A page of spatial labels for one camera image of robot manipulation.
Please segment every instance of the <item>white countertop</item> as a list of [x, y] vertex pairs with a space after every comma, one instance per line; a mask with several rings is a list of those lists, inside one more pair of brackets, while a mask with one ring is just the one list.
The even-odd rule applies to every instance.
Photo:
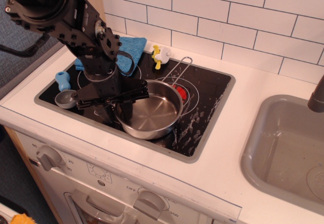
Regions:
[[[152, 51], [149, 42], [145, 50]], [[171, 48], [172, 58], [231, 74], [235, 85], [199, 159], [185, 163], [39, 106], [34, 97], [73, 62], [66, 49], [45, 62], [0, 101], [0, 123], [78, 156], [209, 216], [238, 216], [247, 224], [323, 224], [324, 216], [255, 189], [240, 159], [260, 104], [288, 94], [308, 99], [315, 84]]]
[[18, 213], [15, 212], [14, 210], [10, 209], [9, 207], [3, 205], [0, 203], [0, 215], [8, 222], [12, 220], [14, 215], [17, 215]]

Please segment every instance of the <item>white oven front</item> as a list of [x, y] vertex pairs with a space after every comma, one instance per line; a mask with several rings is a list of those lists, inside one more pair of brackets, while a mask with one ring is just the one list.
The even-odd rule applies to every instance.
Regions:
[[17, 135], [64, 224], [213, 222], [109, 170], [21, 133]]

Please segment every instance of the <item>black cable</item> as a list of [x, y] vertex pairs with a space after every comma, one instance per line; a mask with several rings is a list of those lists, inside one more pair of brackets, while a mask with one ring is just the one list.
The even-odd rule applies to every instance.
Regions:
[[116, 64], [117, 69], [120, 72], [124, 73], [126, 76], [130, 76], [132, 74], [134, 68], [135, 68], [135, 62], [133, 60], [133, 57], [130, 54], [128, 54], [127, 52], [125, 52], [125, 51], [118, 51], [118, 54], [121, 55], [121, 56], [125, 56], [125, 57], [127, 57], [127, 58], [129, 58], [129, 59], [132, 60], [131, 67], [130, 67], [130, 69], [127, 72], [124, 72], [123, 70], [121, 70], [120, 67], [118, 66], [118, 64]]
[[32, 57], [47, 42], [47, 40], [49, 40], [49, 38], [50, 36], [47, 33], [44, 33], [42, 37], [40, 37], [31, 47], [25, 49], [24, 51], [17, 51], [0, 44], [0, 51], [24, 58]]

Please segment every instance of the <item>oven handle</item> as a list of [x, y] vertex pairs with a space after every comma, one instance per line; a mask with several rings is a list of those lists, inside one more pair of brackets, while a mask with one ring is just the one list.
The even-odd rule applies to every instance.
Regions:
[[120, 216], [109, 215], [87, 202], [88, 195], [75, 190], [71, 195], [74, 203], [86, 214], [106, 224], [138, 224], [137, 219], [123, 212]]

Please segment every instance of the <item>gray sink basin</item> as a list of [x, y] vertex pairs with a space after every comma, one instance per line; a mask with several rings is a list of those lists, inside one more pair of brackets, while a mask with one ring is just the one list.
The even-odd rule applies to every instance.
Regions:
[[288, 95], [266, 99], [241, 168], [260, 191], [324, 215], [324, 113]]

